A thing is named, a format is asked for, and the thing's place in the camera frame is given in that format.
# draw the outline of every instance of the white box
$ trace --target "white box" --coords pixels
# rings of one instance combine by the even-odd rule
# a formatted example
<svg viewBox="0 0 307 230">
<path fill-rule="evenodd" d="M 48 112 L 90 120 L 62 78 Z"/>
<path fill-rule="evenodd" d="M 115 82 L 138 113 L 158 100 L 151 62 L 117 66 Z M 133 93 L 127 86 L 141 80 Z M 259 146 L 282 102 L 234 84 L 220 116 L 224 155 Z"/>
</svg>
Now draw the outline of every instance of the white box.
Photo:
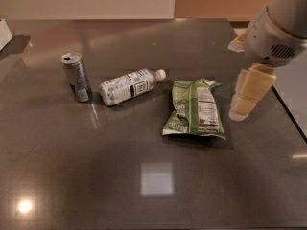
<svg viewBox="0 0 307 230">
<path fill-rule="evenodd" d="M 0 51 L 12 40 L 12 34 L 4 19 L 0 18 Z"/>
</svg>

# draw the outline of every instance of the green packet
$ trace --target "green packet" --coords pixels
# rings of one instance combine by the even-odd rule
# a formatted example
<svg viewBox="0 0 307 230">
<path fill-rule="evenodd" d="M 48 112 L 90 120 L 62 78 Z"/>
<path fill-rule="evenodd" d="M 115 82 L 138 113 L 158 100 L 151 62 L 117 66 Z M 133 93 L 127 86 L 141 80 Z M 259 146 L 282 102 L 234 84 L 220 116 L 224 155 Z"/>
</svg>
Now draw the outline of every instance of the green packet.
<svg viewBox="0 0 307 230">
<path fill-rule="evenodd" d="M 194 134 L 225 139 L 223 124 L 212 92 L 221 86 L 211 80 L 174 81 L 174 111 L 162 134 Z"/>
</svg>

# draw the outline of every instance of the silver can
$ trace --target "silver can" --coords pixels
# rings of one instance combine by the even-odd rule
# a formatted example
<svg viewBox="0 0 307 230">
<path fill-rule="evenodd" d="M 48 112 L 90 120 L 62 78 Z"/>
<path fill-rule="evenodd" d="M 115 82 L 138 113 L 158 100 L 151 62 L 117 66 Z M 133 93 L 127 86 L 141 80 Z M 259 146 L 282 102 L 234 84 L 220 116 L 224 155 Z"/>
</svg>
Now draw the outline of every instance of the silver can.
<svg viewBox="0 0 307 230">
<path fill-rule="evenodd" d="M 75 99 L 84 103 L 92 99 L 92 89 L 85 71 L 82 55 L 77 52 L 61 56 L 60 61 Z"/>
</svg>

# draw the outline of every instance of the white plastic bottle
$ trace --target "white plastic bottle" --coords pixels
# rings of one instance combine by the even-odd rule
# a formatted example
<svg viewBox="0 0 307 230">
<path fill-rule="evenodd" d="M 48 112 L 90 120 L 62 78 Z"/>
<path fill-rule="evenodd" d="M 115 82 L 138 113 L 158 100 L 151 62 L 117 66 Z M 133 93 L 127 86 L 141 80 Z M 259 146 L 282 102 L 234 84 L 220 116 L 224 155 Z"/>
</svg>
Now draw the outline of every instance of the white plastic bottle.
<svg viewBox="0 0 307 230">
<path fill-rule="evenodd" d="M 107 106 L 112 106 L 154 89 L 166 77 L 164 70 L 142 69 L 100 84 L 99 92 Z"/>
</svg>

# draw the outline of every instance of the black vent grille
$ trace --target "black vent grille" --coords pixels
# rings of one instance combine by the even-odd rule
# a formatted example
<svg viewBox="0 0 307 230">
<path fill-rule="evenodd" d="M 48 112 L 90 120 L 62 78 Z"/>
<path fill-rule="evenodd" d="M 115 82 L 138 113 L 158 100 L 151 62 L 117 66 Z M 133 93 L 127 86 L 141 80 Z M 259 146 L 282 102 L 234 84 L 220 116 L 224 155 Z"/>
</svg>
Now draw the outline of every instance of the black vent grille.
<svg viewBox="0 0 307 230">
<path fill-rule="evenodd" d="M 271 47 L 271 54 L 276 58 L 291 58 L 295 55 L 295 50 L 289 46 L 277 44 Z"/>
</svg>

